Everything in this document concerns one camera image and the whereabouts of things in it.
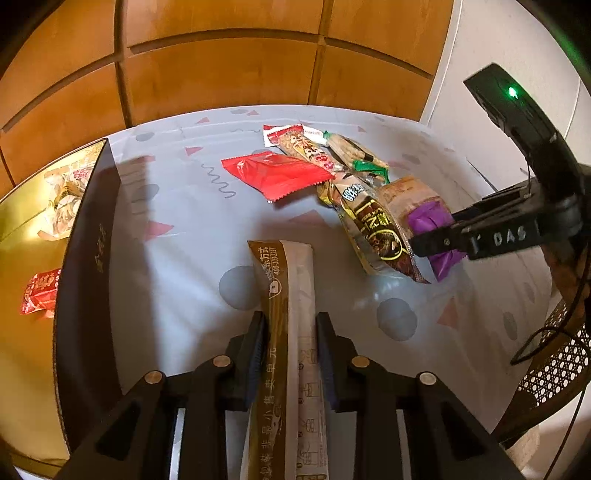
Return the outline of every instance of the purple packet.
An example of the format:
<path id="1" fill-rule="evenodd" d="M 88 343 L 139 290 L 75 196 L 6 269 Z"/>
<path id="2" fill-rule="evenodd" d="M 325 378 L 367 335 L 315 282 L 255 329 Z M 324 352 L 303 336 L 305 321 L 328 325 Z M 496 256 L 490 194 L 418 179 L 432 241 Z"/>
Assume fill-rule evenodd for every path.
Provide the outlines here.
<path id="1" fill-rule="evenodd" d="M 441 203 L 425 202 L 408 214 L 407 221 L 413 234 L 420 235 L 421 233 L 430 232 L 442 226 L 451 225 L 454 220 L 449 210 Z M 429 263 L 437 281 L 441 281 L 447 277 L 450 269 L 465 256 L 466 254 L 459 250 L 431 255 L 429 257 Z"/>

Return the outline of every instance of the food packaging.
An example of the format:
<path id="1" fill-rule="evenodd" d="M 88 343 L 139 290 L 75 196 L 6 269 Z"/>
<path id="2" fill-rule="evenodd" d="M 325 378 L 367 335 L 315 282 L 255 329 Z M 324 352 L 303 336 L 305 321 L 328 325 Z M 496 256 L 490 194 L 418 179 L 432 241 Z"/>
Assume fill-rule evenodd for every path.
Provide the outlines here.
<path id="1" fill-rule="evenodd" d="M 256 188 L 269 202 L 332 178 L 325 169 L 270 151 L 222 160 L 223 168 Z"/>
<path id="2" fill-rule="evenodd" d="M 398 221 L 408 238 L 454 222 L 443 199 L 428 185 L 411 175 L 384 185 L 378 192 L 389 213 Z M 429 263 L 437 281 L 447 277 L 452 266 L 465 256 L 465 253 L 458 250 L 431 255 Z"/>
<path id="3" fill-rule="evenodd" d="M 352 173 L 339 173 L 318 187 L 318 193 L 322 201 L 336 208 L 368 273 L 401 273 L 428 283 L 415 263 L 407 233 L 382 206 L 374 189 Z"/>
<path id="4" fill-rule="evenodd" d="M 302 125 L 292 125 L 268 134 L 269 141 L 278 146 L 286 155 L 301 158 L 322 167 L 333 175 L 345 171 L 346 167 L 321 150 L 313 141 L 304 135 Z"/>
<path id="5" fill-rule="evenodd" d="M 259 391 L 251 406 L 240 479 L 296 480 L 302 475 L 327 479 L 311 246 L 287 241 L 248 244 L 255 258 L 269 335 Z"/>
<path id="6" fill-rule="evenodd" d="M 317 128 L 308 127 L 307 125 L 303 125 L 303 124 L 298 124 L 298 125 L 301 125 L 304 136 L 308 140 L 313 141 L 316 145 L 321 145 L 322 147 L 327 146 L 328 140 L 324 137 L 324 132 L 322 132 L 321 130 L 318 130 Z M 279 125 L 278 127 L 273 127 L 271 125 L 263 125 L 262 126 L 262 137 L 263 137 L 263 142 L 265 143 L 265 146 L 267 148 L 274 147 L 275 144 L 273 142 L 271 142 L 271 140 L 269 140 L 269 135 L 271 135 L 275 132 L 278 132 L 279 130 L 285 130 L 286 128 L 289 128 L 289 127 L 293 127 L 293 125 Z"/>
<path id="7" fill-rule="evenodd" d="M 61 268 L 36 273 L 27 283 L 22 298 L 21 315 L 39 310 L 47 310 L 47 316 L 54 316 L 56 309 L 57 286 L 60 282 Z"/>
<path id="8" fill-rule="evenodd" d="M 358 142 L 343 135 L 324 132 L 327 146 L 335 153 L 337 158 L 355 171 L 370 171 L 380 176 L 384 183 L 389 183 L 389 165 L 376 157 L 367 148 Z"/>
<path id="9" fill-rule="evenodd" d="M 77 161 L 45 173 L 53 195 L 45 211 L 47 227 L 38 232 L 43 240 L 61 240 L 70 236 L 88 185 L 94 162 Z"/>

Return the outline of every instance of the white and brown packet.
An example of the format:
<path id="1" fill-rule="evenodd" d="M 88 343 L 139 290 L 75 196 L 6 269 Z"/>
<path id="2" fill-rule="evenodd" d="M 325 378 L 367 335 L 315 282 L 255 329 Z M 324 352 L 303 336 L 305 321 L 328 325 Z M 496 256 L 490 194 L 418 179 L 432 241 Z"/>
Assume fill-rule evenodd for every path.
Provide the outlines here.
<path id="1" fill-rule="evenodd" d="M 287 241 L 248 245 L 269 320 L 269 341 L 251 406 L 240 479 L 327 479 L 312 248 Z"/>

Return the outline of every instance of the table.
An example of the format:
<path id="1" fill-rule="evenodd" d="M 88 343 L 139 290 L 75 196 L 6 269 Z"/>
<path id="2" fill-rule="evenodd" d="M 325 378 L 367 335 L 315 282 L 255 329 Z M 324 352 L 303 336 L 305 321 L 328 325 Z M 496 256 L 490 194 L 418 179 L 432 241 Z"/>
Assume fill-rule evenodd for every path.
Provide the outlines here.
<path id="1" fill-rule="evenodd" d="M 541 252 L 464 260 L 440 283 L 431 275 L 430 285 L 367 276 L 336 212 L 319 203 L 314 189 L 270 205 L 220 165 L 263 150 L 263 124 L 296 122 L 361 142 L 390 164 L 392 179 L 417 176 L 452 211 L 492 193 L 470 162 L 429 128 L 367 112 L 246 106 L 111 135 L 122 180 L 111 316 L 124 391 L 151 369 L 191 370 L 244 333 L 258 305 L 246 240 L 286 239 L 313 246 L 316 309 L 330 313 L 338 335 L 390 371 L 433 371 L 491 431 L 527 369 L 509 366 L 509 359 L 547 313 L 551 281 Z M 246 414 L 227 416 L 232 479 L 246 421 Z M 330 474 L 350 478 L 355 417 L 329 413 L 328 429 Z"/>

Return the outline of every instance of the gift box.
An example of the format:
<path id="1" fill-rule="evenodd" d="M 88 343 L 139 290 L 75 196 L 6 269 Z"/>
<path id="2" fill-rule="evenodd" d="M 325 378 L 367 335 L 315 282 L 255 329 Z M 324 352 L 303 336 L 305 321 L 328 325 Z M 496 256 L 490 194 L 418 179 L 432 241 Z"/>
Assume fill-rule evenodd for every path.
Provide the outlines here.
<path id="1" fill-rule="evenodd" d="M 68 238 L 48 241 L 50 170 L 96 162 Z M 121 180 L 107 139 L 65 155 L 0 200 L 0 437 L 13 463 L 52 477 L 121 397 L 109 259 Z M 21 314 L 34 275 L 61 268 L 52 318 Z"/>

